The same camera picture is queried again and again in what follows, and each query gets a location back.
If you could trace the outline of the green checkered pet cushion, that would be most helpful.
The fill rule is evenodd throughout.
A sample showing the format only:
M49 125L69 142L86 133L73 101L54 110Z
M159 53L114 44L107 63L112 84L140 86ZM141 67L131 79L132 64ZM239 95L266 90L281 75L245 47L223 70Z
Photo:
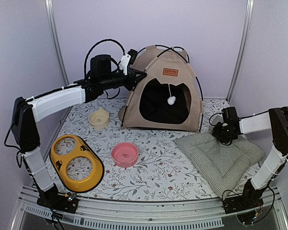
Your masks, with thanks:
M184 136L174 142L220 198L226 198L247 169L265 156L260 147L244 137L228 146L209 132Z

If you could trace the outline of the cream pet bowl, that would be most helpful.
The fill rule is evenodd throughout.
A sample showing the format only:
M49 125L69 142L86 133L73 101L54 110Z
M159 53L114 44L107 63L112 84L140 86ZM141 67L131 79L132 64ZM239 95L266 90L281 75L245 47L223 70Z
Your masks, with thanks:
M106 128L110 122L109 112L100 107L89 115L88 121L94 129Z

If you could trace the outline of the pink pet bowl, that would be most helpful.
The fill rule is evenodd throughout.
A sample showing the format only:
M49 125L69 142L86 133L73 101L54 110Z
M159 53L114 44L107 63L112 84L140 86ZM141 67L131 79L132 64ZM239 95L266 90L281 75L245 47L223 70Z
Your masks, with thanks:
M122 168L129 168L135 165L138 160L138 155L138 148L130 142L119 143L111 152L115 165Z

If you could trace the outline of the yellow double bowl holder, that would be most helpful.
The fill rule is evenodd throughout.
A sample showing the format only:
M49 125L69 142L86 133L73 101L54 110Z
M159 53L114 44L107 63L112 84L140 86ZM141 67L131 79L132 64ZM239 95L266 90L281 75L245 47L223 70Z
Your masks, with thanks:
M91 191L103 179L103 162L79 136L63 135L56 139L49 157L60 180L72 192Z

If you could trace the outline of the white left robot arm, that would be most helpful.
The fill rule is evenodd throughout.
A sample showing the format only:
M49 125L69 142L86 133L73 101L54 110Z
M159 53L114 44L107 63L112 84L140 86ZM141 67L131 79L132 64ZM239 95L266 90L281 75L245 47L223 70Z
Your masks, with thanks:
M25 165L37 189L44 193L43 200L51 208L59 207L62 198L55 192L57 186L46 166L41 147L41 124L61 111L97 99L108 89L124 87L131 91L146 76L131 67L135 59L135 54L125 53L112 70L112 57L97 55L91 59L90 69L84 71L83 79L40 95L15 99L10 131L22 158L19 163Z

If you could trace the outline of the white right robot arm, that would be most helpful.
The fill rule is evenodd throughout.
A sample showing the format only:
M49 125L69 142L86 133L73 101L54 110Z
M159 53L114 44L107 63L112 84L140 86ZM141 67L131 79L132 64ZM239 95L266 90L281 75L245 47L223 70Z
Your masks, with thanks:
M222 121L213 125L212 135L224 145L230 145L240 135L270 133L271 146L264 145L265 157L250 180L254 190L266 188L288 162L288 106L244 117L238 116L235 107L227 107L220 114Z

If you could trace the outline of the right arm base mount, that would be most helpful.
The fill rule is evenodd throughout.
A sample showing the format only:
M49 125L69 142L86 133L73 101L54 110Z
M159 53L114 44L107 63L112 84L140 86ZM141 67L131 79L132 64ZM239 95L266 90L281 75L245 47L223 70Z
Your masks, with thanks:
M223 208L225 209L225 213L234 213L234 212L239 212L239 211L244 211L247 209L259 207L261 209L261 206L263 205L263 200L262 200L262 194L266 190L267 187L264 187L262 189L255 189L251 183L251 180L249 179L243 188L243 192L241 195L236 195L232 198L224 197L224 194L227 192L233 192L231 190L226 190L223 192L222 195L222 202L223 202ZM241 224L244 225L251 225L253 224L259 213L256 211L244 213L244 214L239 214L238 215L238 221Z

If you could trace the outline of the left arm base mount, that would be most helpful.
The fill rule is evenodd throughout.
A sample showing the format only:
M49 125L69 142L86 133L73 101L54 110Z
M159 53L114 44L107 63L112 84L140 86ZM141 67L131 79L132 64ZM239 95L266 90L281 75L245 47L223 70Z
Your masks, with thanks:
M40 189L38 192L38 205L48 207L51 210L64 211L72 214L76 213L79 203L79 200L76 198L76 193L68 192L60 194L56 185L45 192Z

